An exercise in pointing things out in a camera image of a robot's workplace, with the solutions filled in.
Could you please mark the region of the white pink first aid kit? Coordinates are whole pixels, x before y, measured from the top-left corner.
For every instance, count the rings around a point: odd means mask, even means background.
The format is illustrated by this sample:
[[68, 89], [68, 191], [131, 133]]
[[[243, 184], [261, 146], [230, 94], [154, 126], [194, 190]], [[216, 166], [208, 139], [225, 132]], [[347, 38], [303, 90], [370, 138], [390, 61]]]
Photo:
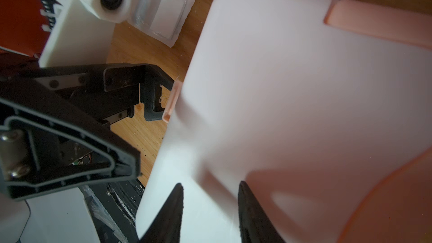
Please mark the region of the white pink first aid kit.
[[354, 0], [213, 0], [138, 208], [239, 243], [246, 182], [287, 243], [432, 240], [432, 17]]

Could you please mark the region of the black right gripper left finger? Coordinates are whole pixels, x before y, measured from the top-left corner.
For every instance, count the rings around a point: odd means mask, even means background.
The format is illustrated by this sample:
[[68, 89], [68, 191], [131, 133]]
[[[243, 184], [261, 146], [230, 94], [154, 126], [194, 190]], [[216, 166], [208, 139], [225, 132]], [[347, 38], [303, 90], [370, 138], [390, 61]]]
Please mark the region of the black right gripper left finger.
[[183, 216], [184, 188], [177, 183], [149, 226], [140, 243], [179, 243]]

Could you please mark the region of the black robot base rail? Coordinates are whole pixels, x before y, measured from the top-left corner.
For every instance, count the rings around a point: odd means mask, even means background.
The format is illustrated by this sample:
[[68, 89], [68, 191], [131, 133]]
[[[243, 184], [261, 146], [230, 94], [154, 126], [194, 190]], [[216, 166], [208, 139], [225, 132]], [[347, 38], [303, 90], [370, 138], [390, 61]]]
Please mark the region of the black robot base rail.
[[136, 214], [145, 187], [138, 180], [79, 188], [102, 243], [136, 243]]

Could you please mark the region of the gauze packet clear wrapper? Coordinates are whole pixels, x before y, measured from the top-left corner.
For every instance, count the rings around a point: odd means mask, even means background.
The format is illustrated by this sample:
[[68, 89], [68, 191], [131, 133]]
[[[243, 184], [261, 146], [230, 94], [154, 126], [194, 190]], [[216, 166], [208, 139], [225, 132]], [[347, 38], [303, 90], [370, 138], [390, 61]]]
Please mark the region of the gauze packet clear wrapper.
[[134, 0], [130, 25], [173, 47], [195, 0]]

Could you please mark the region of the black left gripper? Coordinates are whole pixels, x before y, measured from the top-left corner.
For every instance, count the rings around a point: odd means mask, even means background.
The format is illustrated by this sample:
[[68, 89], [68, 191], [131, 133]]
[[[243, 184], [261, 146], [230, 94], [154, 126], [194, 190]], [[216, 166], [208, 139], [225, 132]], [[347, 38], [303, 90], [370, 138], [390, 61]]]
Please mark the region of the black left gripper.
[[82, 185], [138, 177], [140, 152], [114, 134], [115, 121], [144, 104], [162, 120], [159, 66], [99, 64], [22, 70], [1, 81], [1, 192], [25, 200]]

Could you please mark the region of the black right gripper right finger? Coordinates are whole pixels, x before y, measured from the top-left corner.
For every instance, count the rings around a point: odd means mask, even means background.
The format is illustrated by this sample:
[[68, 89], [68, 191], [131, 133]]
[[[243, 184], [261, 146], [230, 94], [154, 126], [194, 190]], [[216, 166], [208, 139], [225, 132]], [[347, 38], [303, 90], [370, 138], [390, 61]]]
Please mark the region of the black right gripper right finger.
[[245, 181], [238, 189], [238, 217], [242, 243], [284, 243]]

